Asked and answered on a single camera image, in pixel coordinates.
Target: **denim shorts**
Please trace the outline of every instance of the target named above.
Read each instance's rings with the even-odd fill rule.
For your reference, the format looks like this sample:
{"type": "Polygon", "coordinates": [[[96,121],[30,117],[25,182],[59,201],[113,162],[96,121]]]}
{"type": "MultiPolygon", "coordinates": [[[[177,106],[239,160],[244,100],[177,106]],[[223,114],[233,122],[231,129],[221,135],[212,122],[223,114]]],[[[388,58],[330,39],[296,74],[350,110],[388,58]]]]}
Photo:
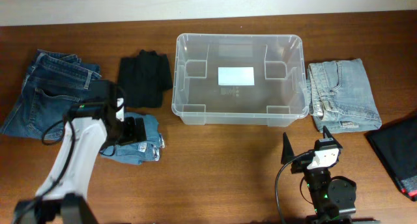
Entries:
{"type": "Polygon", "coordinates": [[[331,133],[377,130],[382,122],[360,59],[308,66],[307,94],[316,127],[331,133]]]}
{"type": "Polygon", "coordinates": [[[144,161],[159,161],[160,149],[165,147],[164,140],[158,133],[158,121],[152,115],[140,115],[138,113],[125,113],[124,117],[142,118],[145,125],[146,141],[129,145],[115,145],[105,149],[102,157],[109,158],[121,163],[141,165],[144,161]]]}
{"type": "MultiPolygon", "coordinates": [[[[99,73],[97,64],[82,63],[77,55],[38,50],[0,133],[40,139],[72,104],[87,97],[89,84],[101,78],[99,73]]],[[[45,138],[56,140],[62,133],[63,126],[57,126],[45,138]]]]}

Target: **folded clothing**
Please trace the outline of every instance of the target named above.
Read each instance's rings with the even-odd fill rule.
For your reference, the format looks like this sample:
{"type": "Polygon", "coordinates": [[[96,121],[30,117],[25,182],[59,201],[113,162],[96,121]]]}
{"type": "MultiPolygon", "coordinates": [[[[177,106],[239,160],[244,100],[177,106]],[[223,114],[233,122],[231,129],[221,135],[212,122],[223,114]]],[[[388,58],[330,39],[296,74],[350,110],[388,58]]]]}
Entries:
{"type": "Polygon", "coordinates": [[[310,115],[320,132],[323,126],[330,133],[341,133],[382,125],[360,59],[310,64],[307,90],[310,115]]]}
{"type": "MultiPolygon", "coordinates": [[[[40,139],[72,104],[87,98],[89,84],[101,78],[99,73],[97,64],[83,63],[77,55],[37,50],[0,133],[40,139]]],[[[63,125],[57,126],[45,139],[57,140],[62,133],[63,125]]]]}
{"type": "Polygon", "coordinates": [[[417,198],[417,116],[369,133],[367,140],[398,189],[417,198]]]}
{"type": "Polygon", "coordinates": [[[146,141],[129,145],[107,147],[101,156],[121,163],[141,165],[144,161],[159,161],[160,149],[165,147],[162,135],[158,133],[158,121],[152,115],[125,113],[124,117],[142,118],[145,125],[146,141]]]}
{"type": "Polygon", "coordinates": [[[135,58],[122,58],[117,84],[128,107],[161,107],[162,92],[173,87],[167,56],[141,50],[135,58]]]}

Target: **wooden table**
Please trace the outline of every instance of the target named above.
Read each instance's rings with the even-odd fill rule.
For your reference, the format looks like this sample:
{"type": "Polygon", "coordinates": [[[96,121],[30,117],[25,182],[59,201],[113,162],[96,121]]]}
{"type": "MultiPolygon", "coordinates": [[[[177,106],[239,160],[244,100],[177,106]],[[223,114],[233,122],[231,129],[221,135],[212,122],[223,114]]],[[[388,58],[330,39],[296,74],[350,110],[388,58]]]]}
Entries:
{"type": "MultiPolygon", "coordinates": [[[[37,48],[76,53],[100,64],[104,79],[116,81],[120,58],[141,49],[166,53],[173,70],[181,33],[296,34],[303,39],[306,66],[363,60],[383,123],[417,109],[417,12],[403,11],[0,27],[0,120],[18,98],[37,48]]],[[[282,133],[296,154],[307,151],[322,137],[312,118],[287,128],[187,126],[172,113],[171,97],[167,91],[159,109],[129,109],[158,119],[167,143],[159,162],[133,166],[97,157],[88,202],[99,222],[278,221],[274,179],[281,167],[282,133]]],[[[417,204],[396,190],[364,133],[341,133],[336,139],[344,150],[331,172],[357,183],[355,217],[415,223],[417,204]]],[[[32,197],[43,183],[59,145],[4,135],[0,144],[0,223],[8,223],[18,200],[32,197]]],[[[289,170],[281,177],[285,217],[314,214],[300,195],[301,178],[289,170]]]]}

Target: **black folded cloth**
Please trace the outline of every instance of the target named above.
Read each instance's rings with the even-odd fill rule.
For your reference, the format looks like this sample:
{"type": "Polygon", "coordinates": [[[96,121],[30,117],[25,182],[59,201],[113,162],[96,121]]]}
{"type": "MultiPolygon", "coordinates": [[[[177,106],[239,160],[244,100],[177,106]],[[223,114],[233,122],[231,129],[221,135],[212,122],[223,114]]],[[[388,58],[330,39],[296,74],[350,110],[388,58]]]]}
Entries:
{"type": "Polygon", "coordinates": [[[417,116],[370,132],[367,140],[398,189],[417,198],[417,116]]]}
{"type": "Polygon", "coordinates": [[[137,57],[122,58],[117,84],[128,107],[161,107],[162,92],[173,87],[167,56],[141,50],[137,57]]]}

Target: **clear plastic container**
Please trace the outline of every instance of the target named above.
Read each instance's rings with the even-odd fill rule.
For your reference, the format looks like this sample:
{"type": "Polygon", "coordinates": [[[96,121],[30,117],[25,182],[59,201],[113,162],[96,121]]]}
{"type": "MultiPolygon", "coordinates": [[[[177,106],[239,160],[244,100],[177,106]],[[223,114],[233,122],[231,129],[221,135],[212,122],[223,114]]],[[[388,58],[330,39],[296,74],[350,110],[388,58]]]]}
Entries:
{"type": "Polygon", "coordinates": [[[182,34],[172,111],[185,124],[288,126],[308,114],[301,38],[182,34]]]}

